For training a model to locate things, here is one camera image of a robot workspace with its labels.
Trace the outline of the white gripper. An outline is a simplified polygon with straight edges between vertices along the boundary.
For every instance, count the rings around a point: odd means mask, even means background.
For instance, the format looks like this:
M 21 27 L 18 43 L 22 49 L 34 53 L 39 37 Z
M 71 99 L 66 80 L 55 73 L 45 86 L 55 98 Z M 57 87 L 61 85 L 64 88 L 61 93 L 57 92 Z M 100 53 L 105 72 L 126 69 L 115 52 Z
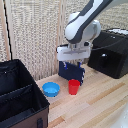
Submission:
M 57 47 L 57 59 L 64 61 L 64 69 L 68 70 L 68 60 L 84 59 L 88 58 L 91 53 L 91 43 L 77 43 L 77 44 L 65 44 Z M 81 68 L 82 61 L 78 62 L 78 67 Z

